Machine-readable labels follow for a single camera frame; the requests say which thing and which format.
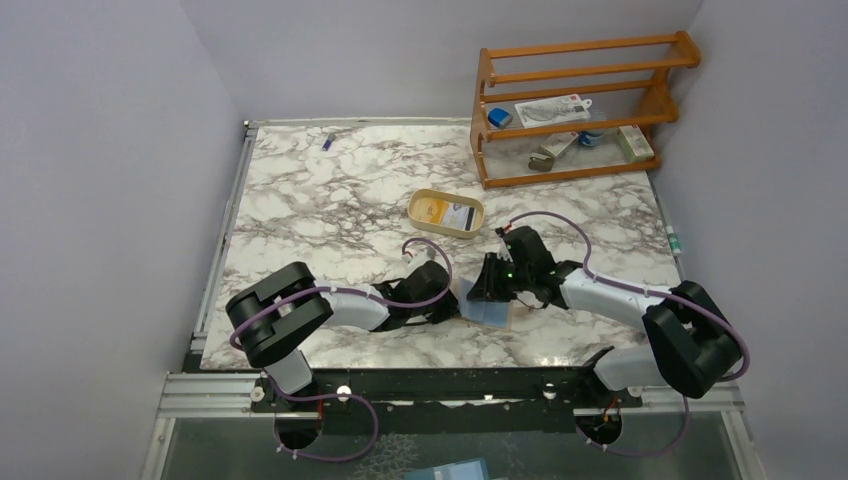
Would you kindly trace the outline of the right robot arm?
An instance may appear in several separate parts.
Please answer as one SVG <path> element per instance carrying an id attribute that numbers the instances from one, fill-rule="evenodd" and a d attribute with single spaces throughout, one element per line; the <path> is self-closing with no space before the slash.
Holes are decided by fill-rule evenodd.
<path id="1" fill-rule="evenodd" d="M 497 234 L 502 247 L 485 255 L 468 300 L 507 303 L 530 292 L 545 307 L 597 314 L 646 335 L 644 345 L 592 357 L 576 383 L 585 404 L 600 407 L 618 391 L 648 386 L 698 399 L 742 361 L 740 342 L 699 284 L 659 288 L 604 279 L 580 262 L 555 260 L 531 227 Z"/>

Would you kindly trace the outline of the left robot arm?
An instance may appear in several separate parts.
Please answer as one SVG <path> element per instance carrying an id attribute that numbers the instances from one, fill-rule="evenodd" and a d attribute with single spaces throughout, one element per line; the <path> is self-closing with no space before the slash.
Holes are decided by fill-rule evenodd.
<path id="1" fill-rule="evenodd" d="M 251 367 L 276 383 L 276 396 L 298 411 L 313 401 L 313 372 L 301 344 L 322 326 L 389 332 L 439 324 L 459 315 L 446 267 L 426 260 L 403 278 L 366 287 L 317 279 L 303 262 L 293 262 L 234 295 L 225 312 L 233 327 L 231 345 Z"/>

